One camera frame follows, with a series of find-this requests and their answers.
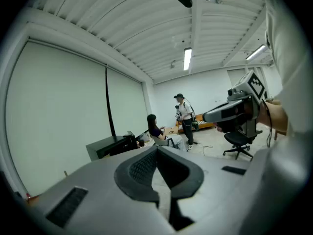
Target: floor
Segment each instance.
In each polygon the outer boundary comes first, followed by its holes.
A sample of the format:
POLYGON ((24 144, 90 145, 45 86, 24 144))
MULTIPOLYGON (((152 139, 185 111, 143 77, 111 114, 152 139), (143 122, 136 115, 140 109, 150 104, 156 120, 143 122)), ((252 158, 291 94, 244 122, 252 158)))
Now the floor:
MULTIPOLYGON (((264 149, 267 147, 266 140, 269 134, 269 127, 258 124, 257 130, 262 130, 263 132, 259 134, 253 144, 250 145, 249 153, 254 155, 256 151, 260 149, 264 149)), ((194 141, 199 144, 194 144, 190 153, 198 154, 199 156, 208 156, 208 157, 216 157, 216 158, 224 158, 224 159, 235 159, 237 152, 230 152, 226 153, 223 156, 224 150, 232 149, 232 145, 228 143, 224 138, 224 133, 218 132, 215 128, 200 130, 197 132, 193 132, 194 134, 194 141)), ((278 142, 279 140, 283 139, 285 136, 279 135, 277 136, 277 141, 274 140, 275 130, 273 130, 271 144, 278 142)), ((184 140, 187 140, 184 134, 181 135, 184 140)), ((250 161, 250 158, 245 154, 240 154, 238 160, 246 160, 250 161)), ((160 172, 156 169, 152 181, 152 187, 155 191, 159 193, 160 197, 160 204, 159 204, 159 211, 161 214, 168 220, 169 212, 170 212, 170 189, 166 185, 165 181, 163 180, 160 172)))

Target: wooden bench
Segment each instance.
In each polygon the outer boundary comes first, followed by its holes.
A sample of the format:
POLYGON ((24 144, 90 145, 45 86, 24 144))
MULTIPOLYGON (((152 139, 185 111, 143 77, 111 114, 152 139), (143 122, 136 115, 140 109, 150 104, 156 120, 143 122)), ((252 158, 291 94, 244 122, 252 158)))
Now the wooden bench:
MULTIPOLYGON (((202 115, 203 114, 196 115, 196 121, 199 124, 199 129, 214 127, 214 124, 204 122, 202 115)), ((182 129, 182 123, 181 122, 176 121, 176 126, 179 128, 178 129, 179 133, 184 132, 184 130, 182 129)))

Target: person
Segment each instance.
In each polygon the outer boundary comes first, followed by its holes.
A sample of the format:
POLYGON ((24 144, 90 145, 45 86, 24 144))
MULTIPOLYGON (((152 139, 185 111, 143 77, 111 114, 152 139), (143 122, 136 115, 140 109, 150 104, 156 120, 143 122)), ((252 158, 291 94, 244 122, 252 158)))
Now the person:
POLYGON ((178 110, 181 114, 179 120, 182 121, 182 128, 184 130, 184 134, 188 138, 188 150, 191 150, 194 144, 194 136, 192 134, 191 126, 192 124, 191 113, 193 112, 193 110, 191 109, 190 104, 188 102, 185 102, 185 98, 181 93, 174 96, 174 98, 176 98, 177 102, 179 103, 178 110))
MULTIPOLYGON (((161 131, 165 127, 158 128, 157 127, 157 117, 153 114, 147 116, 148 129, 150 135, 157 137, 161 140, 166 140, 168 137, 161 131)), ((179 135, 171 135, 170 138, 173 140, 174 144, 178 146, 178 148, 182 151, 188 151, 183 142, 183 139, 179 135)))
MULTIPOLYGON (((267 31, 265 43, 282 80, 283 90, 277 96, 281 105, 261 103, 258 122, 293 136, 313 129, 312 50, 301 26, 283 0, 265 0, 267 31)), ((246 112, 251 108, 246 105, 246 112)))

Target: chair base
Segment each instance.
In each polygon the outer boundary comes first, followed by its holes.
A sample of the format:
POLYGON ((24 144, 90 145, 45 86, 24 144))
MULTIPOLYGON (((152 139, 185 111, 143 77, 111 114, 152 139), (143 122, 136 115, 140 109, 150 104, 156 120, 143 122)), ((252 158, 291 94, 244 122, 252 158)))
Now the chair base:
POLYGON ((226 155, 226 152, 237 151, 238 153, 237 153, 236 159, 239 157, 239 154, 240 154, 240 153, 244 153, 244 154, 246 154, 247 156, 251 157, 251 160, 253 159, 253 156, 252 156, 250 153, 248 153, 247 151, 245 151, 245 149, 250 150, 250 146, 247 146, 247 145, 246 145, 245 147, 241 147, 241 146, 235 146, 235 145, 233 145, 233 147, 236 147, 236 148, 231 149, 231 150, 224 151, 223 156, 226 155))

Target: cap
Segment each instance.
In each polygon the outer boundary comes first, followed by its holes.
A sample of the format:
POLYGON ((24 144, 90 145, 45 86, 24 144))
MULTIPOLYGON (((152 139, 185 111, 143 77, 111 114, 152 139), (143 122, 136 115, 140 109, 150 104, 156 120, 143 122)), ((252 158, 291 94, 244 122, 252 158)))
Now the cap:
POLYGON ((178 97, 182 97, 183 99, 185 99, 181 93, 178 93, 176 96, 174 96, 174 98, 178 98, 178 97))

